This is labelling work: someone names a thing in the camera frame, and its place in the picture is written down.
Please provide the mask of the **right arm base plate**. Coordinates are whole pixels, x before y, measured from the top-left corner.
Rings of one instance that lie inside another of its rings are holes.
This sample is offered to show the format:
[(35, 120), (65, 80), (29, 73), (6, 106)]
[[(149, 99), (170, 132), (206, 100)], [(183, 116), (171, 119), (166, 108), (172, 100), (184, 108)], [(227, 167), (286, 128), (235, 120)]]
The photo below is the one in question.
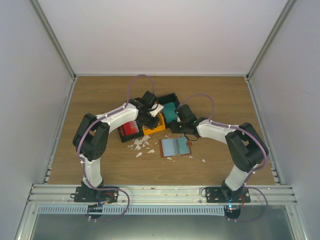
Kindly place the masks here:
[(249, 191), (243, 186), (236, 191), (222, 186), (207, 186), (200, 190), (200, 195), (206, 198), (207, 203), (241, 204), (251, 202)]

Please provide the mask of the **black bin with green cards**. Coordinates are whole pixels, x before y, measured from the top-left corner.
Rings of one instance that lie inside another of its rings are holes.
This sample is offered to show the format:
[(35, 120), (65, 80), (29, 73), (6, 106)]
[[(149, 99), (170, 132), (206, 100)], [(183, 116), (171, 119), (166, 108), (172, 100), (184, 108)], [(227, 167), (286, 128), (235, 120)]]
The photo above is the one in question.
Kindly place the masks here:
[(167, 124), (178, 119), (176, 109), (180, 105), (180, 101), (174, 92), (158, 97), (158, 101), (164, 107), (163, 116)]

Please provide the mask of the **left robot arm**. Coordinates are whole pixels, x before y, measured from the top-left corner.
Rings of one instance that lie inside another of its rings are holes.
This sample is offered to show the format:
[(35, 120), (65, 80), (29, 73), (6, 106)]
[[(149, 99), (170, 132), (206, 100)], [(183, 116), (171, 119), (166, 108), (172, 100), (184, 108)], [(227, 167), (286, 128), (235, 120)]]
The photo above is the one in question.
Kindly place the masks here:
[(86, 190), (85, 195), (90, 201), (98, 202), (103, 197), (100, 161), (107, 148), (109, 133), (132, 121), (153, 130), (160, 121), (158, 114), (163, 110), (157, 97), (146, 91), (141, 98), (127, 99), (112, 111), (83, 116), (72, 144), (82, 166), (81, 187)]

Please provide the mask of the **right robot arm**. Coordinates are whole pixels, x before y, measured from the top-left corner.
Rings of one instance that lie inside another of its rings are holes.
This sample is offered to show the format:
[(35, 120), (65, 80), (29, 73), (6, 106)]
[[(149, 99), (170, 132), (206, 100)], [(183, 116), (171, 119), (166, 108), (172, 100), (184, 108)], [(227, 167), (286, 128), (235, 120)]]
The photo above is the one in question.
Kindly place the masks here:
[(170, 124), (172, 133), (213, 139), (227, 145), (233, 167), (221, 184), (221, 196), (228, 203), (234, 202), (253, 172), (267, 163), (269, 151), (265, 143), (248, 122), (232, 125), (207, 117), (197, 118), (187, 104), (180, 105), (175, 113), (177, 120)]

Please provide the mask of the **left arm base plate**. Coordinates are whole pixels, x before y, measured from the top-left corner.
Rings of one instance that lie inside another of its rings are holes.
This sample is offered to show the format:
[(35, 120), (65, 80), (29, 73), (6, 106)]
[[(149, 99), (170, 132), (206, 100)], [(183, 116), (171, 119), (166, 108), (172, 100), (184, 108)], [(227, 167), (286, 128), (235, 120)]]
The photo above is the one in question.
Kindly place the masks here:
[(76, 203), (111, 204), (118, 201), (118, 194), (118, 187), (102, 187), (102, 190), (96, 190), (82, 185), (76, 187), (75, 193), (71, 193), (70, 198)]

